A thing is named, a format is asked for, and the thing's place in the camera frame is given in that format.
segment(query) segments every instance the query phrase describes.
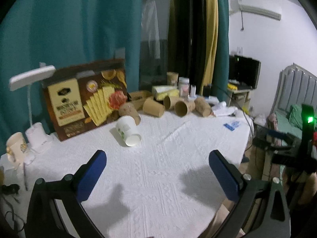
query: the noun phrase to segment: tv stand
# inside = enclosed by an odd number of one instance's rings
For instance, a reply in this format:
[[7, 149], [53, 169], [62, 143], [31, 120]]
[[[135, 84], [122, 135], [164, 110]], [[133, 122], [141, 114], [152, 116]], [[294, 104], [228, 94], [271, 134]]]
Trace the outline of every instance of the tv stand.
[[237, 104], [246, 110], [249, 110], [249, 104], [251, 100], [251, 96], [255, 89], [228, 89], [227, 93], [229, 95], [227, 99], [227, 106], [237, 106]]

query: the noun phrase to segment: textured tablecloth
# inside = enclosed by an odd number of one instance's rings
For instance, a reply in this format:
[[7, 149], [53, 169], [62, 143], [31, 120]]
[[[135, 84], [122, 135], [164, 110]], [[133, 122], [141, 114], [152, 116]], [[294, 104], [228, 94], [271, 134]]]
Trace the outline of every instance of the textured tablecloth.
[[60, 180], [102, 149], [107, 166], [82, 205], [105, 237], [198, 237], [225, 198], [208, 164], [210, 151], [218, 149], [239, 166], [247, 145], [250, 129], [245, 119], [239, 119], [241, 125], [234, 131], [223, 126], [233, 120], [196, 113], [183, 118], [173, 112], [161, 118], [141, 114], [142, 142], [131, 148], [116, 132], [115, 123], [63, 142], [54, 137], [52, 146], [36, 154], [26, 168], [30, 191], [23, 189], [19, 171], [5, 172], [6, 184], [21, 185], [21, 204], [10, 201], [26, 219], [37, 178]]

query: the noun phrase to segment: bed headboard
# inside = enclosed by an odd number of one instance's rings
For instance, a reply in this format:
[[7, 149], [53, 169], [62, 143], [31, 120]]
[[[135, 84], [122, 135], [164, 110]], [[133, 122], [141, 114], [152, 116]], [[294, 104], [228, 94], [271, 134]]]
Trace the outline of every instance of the bed headboard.
[[307, 104], [317, 110], [317, 77], [293, 64], [282, 71], [273, 112], [287, 115], [291, 105]]

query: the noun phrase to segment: yellow label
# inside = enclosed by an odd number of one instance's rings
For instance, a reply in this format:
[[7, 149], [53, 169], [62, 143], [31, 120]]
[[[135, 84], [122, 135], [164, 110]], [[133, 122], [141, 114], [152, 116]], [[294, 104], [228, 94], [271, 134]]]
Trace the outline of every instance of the yellow label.
[[77, 80], [70, 79], [48, 87], [59, 126], [85, 118]]

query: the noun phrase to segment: blue gripper pad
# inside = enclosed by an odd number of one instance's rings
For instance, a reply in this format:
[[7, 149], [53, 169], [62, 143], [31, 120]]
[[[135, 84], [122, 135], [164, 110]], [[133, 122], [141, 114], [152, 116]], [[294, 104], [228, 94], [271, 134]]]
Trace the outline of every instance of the blue gripper pad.
[[72, 185], [80, 203], [89, 198], [106, 164], [106, 153], [103, 150], [97, 150], [88, 163], [82, 165], [74, 174]]
[[227, 166], [223, 163], [223, 161], [227, 162], [218, 150], [213, 150], [212, 152], [210, 152], [210, 168], [214, 172], [227, 198], [237, 203], [239, 201], [239, 184], [237, 183], [236, 179], [232, 176], [232, 174], [230, 173]]

